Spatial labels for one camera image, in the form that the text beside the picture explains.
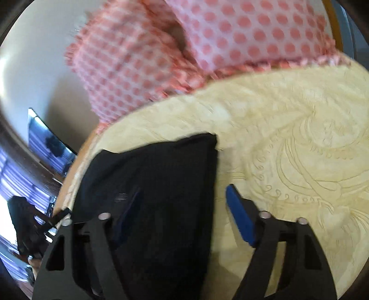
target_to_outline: blue gripper pad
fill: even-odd
[[[242,239],[255,247],[255,222],[259,215],[258,208],[251,200],[243,199],[233,184],[225,190],[225,197]]]

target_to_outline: embroidered bedspread pattern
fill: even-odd
[[[231,299],[253,253],[227,210],[229,183],[277,218],[309,220],[341,296],[369,256],[368,112],[369,73],[355,62],[241,75],[132,113],[100,137],[86,160],[101,149],[122,152],[216,133],[214,233],[203,298]],[[87,166],[70,188],[70,206]],[[280,271],[277,263],[270,293]]]

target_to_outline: flat screen monitor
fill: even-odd
[[[28,148],[51,170],[65,177],[76,153],[62,143],[32,108],[28,109]]]

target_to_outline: white wall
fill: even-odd
[[[75,150],[98,124],[87,93],[65,65],[64,52],[81,17],[102,2],[35,0],[1,45],[0,109],[25,143],[29,107]]]

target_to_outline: silver screw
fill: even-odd
[[[297,221],[301,225],[307,225],[308,224],[308,221],[305,218],[298,218]]]
[[[108,220],[110,219],[111,214],[108,212],[103,212],[102,214],[99,215],[99,220],[104,221],[104,220]]]
[[[259,213],[259,216],[262,219],[269,219],[272,216],[272,214],[269,211],[261,211]]]
[[[62,226],[69,226],[70,224],[72,224],[72,220],[71,219],[64,219],[62,221]]]

